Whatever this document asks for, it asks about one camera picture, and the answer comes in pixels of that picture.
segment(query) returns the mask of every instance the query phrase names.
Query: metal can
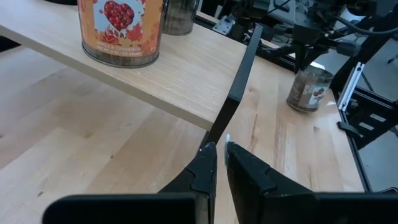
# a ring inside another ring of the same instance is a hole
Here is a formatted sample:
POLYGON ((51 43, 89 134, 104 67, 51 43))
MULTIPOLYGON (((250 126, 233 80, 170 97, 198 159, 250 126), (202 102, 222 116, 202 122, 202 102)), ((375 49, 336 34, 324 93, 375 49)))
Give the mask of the metal can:
POLYGON ((78 0, 83 50, 116 67, 143 67, 159 56, 166 0, 78 0))
POLYGON ((192 32, 199 0, 170 0, 167 7, 163 33, 186 35, 192 32))
POLYGON ((286 102, 292 108, 303 112, 314 112, 326 95, 333 74, 312 65, 299 70, 286 102))

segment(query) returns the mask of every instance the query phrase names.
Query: can label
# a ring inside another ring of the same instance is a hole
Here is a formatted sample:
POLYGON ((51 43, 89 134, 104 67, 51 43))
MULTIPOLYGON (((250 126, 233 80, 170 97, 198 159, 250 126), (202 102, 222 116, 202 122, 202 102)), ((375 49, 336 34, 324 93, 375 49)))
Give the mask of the can label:
POLYGON ((83 40, 101 52, 142 57, 156 51, 163 0, 79 0, 83 40))

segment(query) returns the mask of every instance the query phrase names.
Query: small can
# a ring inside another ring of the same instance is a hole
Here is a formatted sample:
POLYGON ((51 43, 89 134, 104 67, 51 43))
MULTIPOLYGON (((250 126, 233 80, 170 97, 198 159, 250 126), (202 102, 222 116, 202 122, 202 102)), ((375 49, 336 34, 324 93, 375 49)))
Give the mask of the small can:
POLYGON ((192 32, 199 0, 170 0, 166 10, 163 33, 186 35, 192 32))
POLYGON ((292 108, 303 112, 314 112, 322 98, 326 95, 333 75, 312 65, 307 69, 299 70, 286 102, 292 108))
POLYGON ((83 50, 115 67, 143 67, 159 56, 166 0, 78 0, 83 50))

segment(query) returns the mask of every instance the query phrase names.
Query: black cable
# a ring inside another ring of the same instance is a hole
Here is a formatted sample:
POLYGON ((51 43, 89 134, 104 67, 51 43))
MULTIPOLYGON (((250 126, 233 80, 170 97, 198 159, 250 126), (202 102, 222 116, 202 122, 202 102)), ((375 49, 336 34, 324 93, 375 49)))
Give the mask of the black cable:
POLYGON ((275 8, 274 8, 273 10, 271 10, 271 11, 268 11, 268 12, 265 14, 265 16, 268 15, 268 14, 270 14, 270 13, 272 13, 272 12, 274 12, 275 10, 279 9, 280 7, 283 7, 284 5, 286 5, 286 4, 289 3, 289 2, 290 2, 290 0, 287 0, 286 2, 283 2, 282 4, 280 4, 280 5, 278 5, 278 6, 275 6, 275 8))
POLYGON ((395 32, 398 32, 398 27, 392 29, 392 30, 386 30, 386 31, 379 31, 379 32, 374 32, 374 31, 369 31, 369 30, 364 30, 356 25, 350 23, 348 20, 343 19, 341 17, 335 17, 338 21, 340 21, 342 24, 348 26, 349 28, 354 29, 356 32, 359 32, 360 34, 366 34, 366 35, 387 35, 387 34, 392 34, 395 32))

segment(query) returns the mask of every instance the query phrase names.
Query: wooden table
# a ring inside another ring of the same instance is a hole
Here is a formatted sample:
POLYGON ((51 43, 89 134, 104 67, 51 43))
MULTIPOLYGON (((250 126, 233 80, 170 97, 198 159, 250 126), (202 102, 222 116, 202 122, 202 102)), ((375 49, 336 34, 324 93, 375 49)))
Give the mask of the wooden table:
MULTIPOLYGON (((164 35, 158 62, 117 69, 89 59, 80 35, 63 31, 78 32, 75 7, 7 0, 0 9, 0 35, 41 53, 19 47, 0 54, 0 223, 38 223, 46 206, 64 195, 159 191, 194 157, 245 49, 195 26, 179 42, 196 48, 200 41, 204 49, 179 52, 175 37, 164 35), (24 7, 16 7, 21 2, 24 7), (62 13, 52 11, 52 19, 43 20, 46 7, 62 13), (63 29, 60 14, 71 17, 63 29), (207 53, 210 59, 199 55, 207 53), (195 63, 184 63, 187 57, 195 63), (194 92, 204 96, 195 101, 194 92)), ((331 92, 319 111, 299 114, 285 103, 293 80, 293 73, 256 57, 243 102, 224 134, 312 190, 362 191, 345 133, 336 127, 340 116, 331 92)), ((219 155, 223 144, 218 143, 219 155)), ((233 223, 223 164, 219 156, 215 223, 233 223)))

